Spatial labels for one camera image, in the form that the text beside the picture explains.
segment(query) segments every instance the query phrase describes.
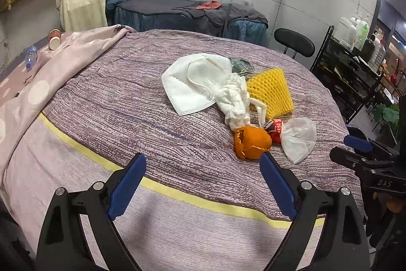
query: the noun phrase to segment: chair backrest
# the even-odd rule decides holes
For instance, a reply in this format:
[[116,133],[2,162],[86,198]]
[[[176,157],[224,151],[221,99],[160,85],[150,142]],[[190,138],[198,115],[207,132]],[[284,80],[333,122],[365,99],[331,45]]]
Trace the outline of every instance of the chair backrest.
[[305,57],[311,57],[314,54],[313,42],[306,36],[293,30],[279,28],[275,30],[274,37],[278,43],[285,45],[287,48],[290,48]]

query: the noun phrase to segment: yellow foam fruit net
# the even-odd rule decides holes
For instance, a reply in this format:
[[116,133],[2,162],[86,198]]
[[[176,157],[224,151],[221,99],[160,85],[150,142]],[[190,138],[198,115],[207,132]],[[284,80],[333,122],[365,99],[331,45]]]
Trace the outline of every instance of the yellow foam fruit net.
[[266,104],[267,120],[293,111],[293,101],[280,68],[270,69],[250,78],[247,88],[251,98]]

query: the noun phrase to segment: bed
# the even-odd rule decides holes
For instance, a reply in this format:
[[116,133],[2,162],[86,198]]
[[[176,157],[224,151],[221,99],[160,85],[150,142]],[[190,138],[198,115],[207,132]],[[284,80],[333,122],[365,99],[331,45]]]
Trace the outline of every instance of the bed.
[[[328,156],[348,134],[340,111],[330,92],[288,56],[194,32],[136,33],[119,25],[62,39],[56,51],[41,50],[31,83],[0,107],[1,194],[34,251],[58,187],[87,189],[142,152],[146,176],[114,222],[142,270],[255,271],[267,265],[290,222],[258,163],[236,157],[217,106],[180,117],[162,87],[162,73],[192,53],[243,57],[256,71],[282,68],[294,102],[293,113],[282,118],[316,121],[318,140],[298,165],[278,144],[272,155],[319,189],[348,187],[363,211],[359,179]],[[22,68],[0,84],[0,96],[22,86],[29,74]],[[105,267],[88,220],[82,221],[95,262]],[[311,261],[322,224],[318,219],[300,267]]]
[[268,22],[261,13],[244,5],[233,4],[229,29],[223,36],[226,6],[218,10],[195,9],[203,3],[190,0],[128,0],[117,6],[114,22],[130,26],[138,32],[152,29],[195,31],[265,46]]

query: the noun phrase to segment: orange peel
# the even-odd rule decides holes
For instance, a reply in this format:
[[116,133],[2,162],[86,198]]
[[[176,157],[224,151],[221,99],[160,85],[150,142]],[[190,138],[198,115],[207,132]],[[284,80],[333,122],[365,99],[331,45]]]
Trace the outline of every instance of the orange peel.
[[259,160],[272,145],[271,136],[261,128],[241,127],[234,133],[235,153],[241,159]]

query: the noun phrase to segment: crumpled white tissue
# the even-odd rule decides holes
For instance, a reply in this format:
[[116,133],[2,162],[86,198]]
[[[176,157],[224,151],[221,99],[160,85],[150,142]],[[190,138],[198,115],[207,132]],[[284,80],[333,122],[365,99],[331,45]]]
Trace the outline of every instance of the crumpled white tissue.
[[311,153],[316,140],[316,122],[307,117],[292,119],[282,125],[282,148],[293,164],[302,162]]
[[250,98],[245,78],[237,73],[231,73],[230,78],[216,93],[216,103],[225,114],[225,124],[233,131],[244,126],[255,127],[250,122],[250,103],[257,109],[259,127],[264,128],[266,105],[257,99]]

